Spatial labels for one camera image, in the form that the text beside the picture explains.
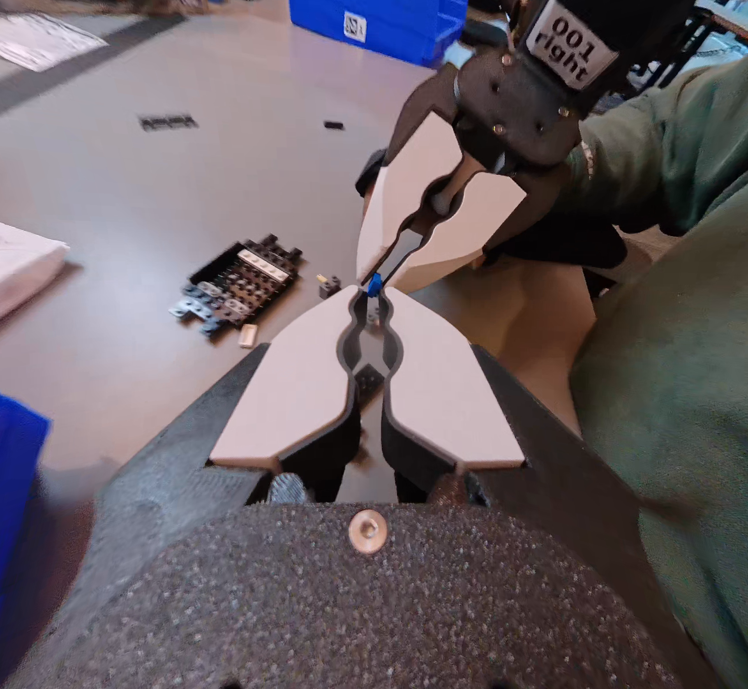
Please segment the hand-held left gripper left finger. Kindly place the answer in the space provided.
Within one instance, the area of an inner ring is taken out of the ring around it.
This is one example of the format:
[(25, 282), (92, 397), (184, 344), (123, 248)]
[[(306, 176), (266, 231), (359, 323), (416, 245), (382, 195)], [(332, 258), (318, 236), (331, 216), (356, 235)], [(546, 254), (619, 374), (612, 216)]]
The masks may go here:
[(311, 471), (345, 465), (359, 431), (333, 438), (357, 411), (360, 289), (342, 289), (293, 320), (268, 345), (211, 451), (227, 468)]

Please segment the person's torso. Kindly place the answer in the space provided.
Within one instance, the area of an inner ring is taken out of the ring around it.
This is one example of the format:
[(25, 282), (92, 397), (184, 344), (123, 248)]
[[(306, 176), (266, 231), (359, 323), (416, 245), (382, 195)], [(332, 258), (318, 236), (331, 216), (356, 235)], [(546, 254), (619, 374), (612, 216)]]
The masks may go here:
[(640, 503), (646, 557), (726, 687), (747, 663), (746, 189), (605, 294), (577, 356), (584, 441)]

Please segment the blue plastic bin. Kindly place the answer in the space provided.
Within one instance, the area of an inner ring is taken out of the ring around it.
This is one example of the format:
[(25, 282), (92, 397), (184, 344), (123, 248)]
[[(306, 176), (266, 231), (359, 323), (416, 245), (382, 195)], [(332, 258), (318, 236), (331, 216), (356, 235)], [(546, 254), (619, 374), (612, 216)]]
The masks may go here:
[(1, 395), (1, 609), (42, 449), (52, 421)]
[(289, 0), (293, 25), (420, 67), (460, 36), (468, 0)]

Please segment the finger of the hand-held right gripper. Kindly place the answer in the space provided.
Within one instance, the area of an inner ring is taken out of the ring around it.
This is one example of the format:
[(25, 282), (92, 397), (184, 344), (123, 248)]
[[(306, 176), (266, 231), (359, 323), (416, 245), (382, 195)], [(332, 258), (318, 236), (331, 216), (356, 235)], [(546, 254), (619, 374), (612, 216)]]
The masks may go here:
[(525, 197), (525, 191), (507, 176), (476, 173), (464, 186), (454, 213), (404, 258), (386, 286), (413, 293), (471, 263)]
[(359, 283), (377, 272), (406, 222), (422, 207), (427, 190), (449, 178), (463, 160), (453, 126), (430, 112), (377, 176), (363, 216), (356, 257)]

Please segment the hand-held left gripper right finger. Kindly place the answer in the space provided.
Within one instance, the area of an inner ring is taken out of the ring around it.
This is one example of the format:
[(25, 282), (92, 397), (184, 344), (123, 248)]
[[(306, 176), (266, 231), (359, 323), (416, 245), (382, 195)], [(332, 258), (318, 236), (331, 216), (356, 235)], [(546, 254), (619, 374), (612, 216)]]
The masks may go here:
[(388, 366), (383, 452), (401, 474), (520, 468), (525, 455), (473, 346), (435, 311), (397, 289), (380, 297)]

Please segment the black lego car chassis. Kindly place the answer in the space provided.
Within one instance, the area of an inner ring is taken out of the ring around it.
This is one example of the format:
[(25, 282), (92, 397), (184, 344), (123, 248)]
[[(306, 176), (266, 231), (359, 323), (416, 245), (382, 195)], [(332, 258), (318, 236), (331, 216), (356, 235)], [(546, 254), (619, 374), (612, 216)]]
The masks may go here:
[(208, 340), (253, 325), (293, 285), (302, 260), (301, 249), (283, 247), (273, 234), (235, 242), (186, 279), (169, 314), (198, 321)]

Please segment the white printed paper bag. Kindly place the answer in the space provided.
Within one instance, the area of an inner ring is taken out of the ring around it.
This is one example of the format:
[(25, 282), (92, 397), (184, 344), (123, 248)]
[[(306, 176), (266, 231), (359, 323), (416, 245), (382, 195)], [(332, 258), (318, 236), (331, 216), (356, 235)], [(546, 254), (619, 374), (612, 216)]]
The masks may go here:
[(61, 272), (70, 246), (1, 224), (1, 318), (36, 296)]

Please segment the small white printed sheet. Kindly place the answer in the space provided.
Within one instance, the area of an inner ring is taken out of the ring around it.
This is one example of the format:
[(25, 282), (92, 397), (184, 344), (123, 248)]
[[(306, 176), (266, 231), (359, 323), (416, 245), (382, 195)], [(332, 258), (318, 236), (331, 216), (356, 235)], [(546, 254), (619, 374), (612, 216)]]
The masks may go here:
[(1, 16), (2, 60), (34, 73), (107, 46), (97, 35), (46, 14)]

